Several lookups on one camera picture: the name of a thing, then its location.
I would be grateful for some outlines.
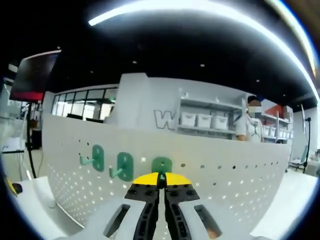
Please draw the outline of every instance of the white shirt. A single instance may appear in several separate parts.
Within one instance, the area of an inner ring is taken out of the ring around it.
[[[263,125],[258,118],[244,114],[235,122],[235,134],[244,135],[247,142],[260,143],[263,139],[262,133]]]

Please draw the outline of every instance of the white table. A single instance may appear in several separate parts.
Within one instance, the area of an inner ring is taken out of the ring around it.
[[[280,240],[304,211],[314,193],[317,180],[316,177],[289,170],[284,175],[269,210],[251,234]],[[80,226],[55,206],[47,177],[20,184],[23,192],[15,198],[16,202],[45,240],[69,236],[81,230]]]

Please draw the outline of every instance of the person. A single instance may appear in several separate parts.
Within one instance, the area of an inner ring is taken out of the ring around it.
[[[247,111],[235,121],[235,134],[238,141],[264,142],[263,125],[259,119],[262,113],[261,102],[252,95],[247,98]]]

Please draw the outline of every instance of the ceiling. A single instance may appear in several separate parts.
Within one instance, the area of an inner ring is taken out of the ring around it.
[[[22,58],[61,49],[48,84],[48,90],[55,93],[117,84],[123,73],[145,72],[150,77],[241,89],[297,110],[301,103],[306,109],[315,106],[311,89],[293,62],[265,37],[235,21],[194,11],[144,12],[89,26],[92,17],[130,2],[79,0],[73,5],[63,1],[51,6],[20,5],[28,11],[19,12],[10,23],[8,60],[18,66]],[[312,76],[300,42],[276,11],[264,1],[233,0],[227,4],[258,19],[279,36]],[[318,35],[305,21],[319,53]],[[8,70],[6,76],[14,79],[15,73]]]

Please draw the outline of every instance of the white pegboard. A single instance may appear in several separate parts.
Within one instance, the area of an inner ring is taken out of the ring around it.
[[[90,158],[93,145],[104,149],[104,172],[80,165],[80,155]],[[103,201],[125,196],[132,182],[111,179],[108,168],[116,167],[118,153],[127,152],[134,158],[134,178],[150,173],[156,157],[171,159],[173,173],[189,178],[201,198],[232,211],[248,233],[272,203],[290,156],[285,144],[119,129],[54,115],[44,117],[43,150],[57,203],[82,226]],[[160,213],[163,198],[161,192]],[[170,239],[166,226],[159,214],[155,240]]]

